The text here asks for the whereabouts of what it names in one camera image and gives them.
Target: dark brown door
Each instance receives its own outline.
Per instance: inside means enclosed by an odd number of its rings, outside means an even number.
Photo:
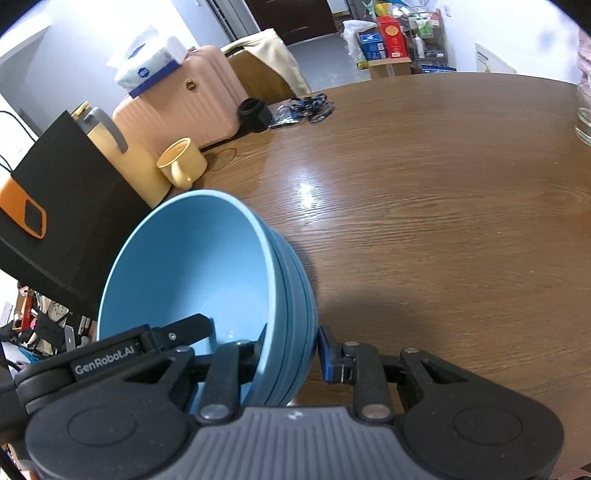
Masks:
[[[335,33],[326,0],[246,0],[261,30],[274,28],[286,45]]]

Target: black bag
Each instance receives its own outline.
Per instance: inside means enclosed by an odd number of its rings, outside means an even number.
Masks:
[[[151,211],[76,125],[61,114],[12,172],[47,213],[38,239],[0,210],[0,269],[92,319],[111,266]]]

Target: tissue box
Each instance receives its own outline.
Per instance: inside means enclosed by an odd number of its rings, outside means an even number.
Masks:
[[[154,83],[178,69],[187,50],[176,37],[157,37],[141,44],[121,64],[115,81],[136,98]]]

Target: floor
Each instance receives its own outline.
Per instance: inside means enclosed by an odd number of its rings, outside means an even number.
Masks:
[[[289,46],[313,92],[369,80],[359,70],[337,33]]]

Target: bowl rim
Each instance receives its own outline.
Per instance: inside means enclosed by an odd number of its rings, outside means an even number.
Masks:
[[[229,193],[221,192],[220,190],[190,190],[189,192],[182,193],[177,195],[176,197],[166,200],[164,203],[156,207],[152,212],[150,212],[146,218],[144,218],[139,225],[134,229],[134,231],[130,234],[127,238],[121,250],[117,254],[115,261],[113,262],[113,266],[111,266],[111,271],[109,272],[109,276],[105,282],[105,288],[103,289],[103,293],[100,298],[100,306],[99,306],[99,314],[97,318],[97,328],[96,328],[96,339],[97,341],[101,340],[100,338],[100,331],[101,331],[101,321],[100,318],[102,316],[103,307],[105,303],[105,294],[107,289],[109,288],[109,284],[111,283],[111,277],[113,276],[113,272],[115,271],[115,267],[119,262],[121,256],[125,252],[125,249],[128,247],[129,243],[133,240],[134,236],[139,232],[139,230],[149,222],[153,217],[157,216],[162,212],[164,209],[170,207],[171,205],[177,202],[183,201],[190,201],[193,197],[214,197],[225,202],[230,203],[233,207],[240,210],[240,212],[246,217],[248,222],[250,223],[251,227],[256,233],[256,236],[259,240],[259,244],[263,251],[263,256],[265,258],[265,266],[267,269],[267,285],[268,285],[268,292],[269,292],[269,302],[268,302],[268,314],[267,314],[267,331],[265,333],[265,341],[263,342],[261,348],[261,356],[259,357],[258,367],[256,369],[255,378],[252,379],[252,383],[254,384],[257,377],[262,375],[264,368],[267,366],[267,361],[269,360],[269,355],[271,352],[271,342],[274,337],[275,333],[275,315],[277,314],[277,284],[276,284],[276,277],[277,272],[275,271],[275,264],[273,262],[273,257],[271,253],[271,245],[269,244],[269,240],[267,235],[260,224],[258,218],[255,214],[247,207],[244,203],[238,200],[236,197],[230,195]]]

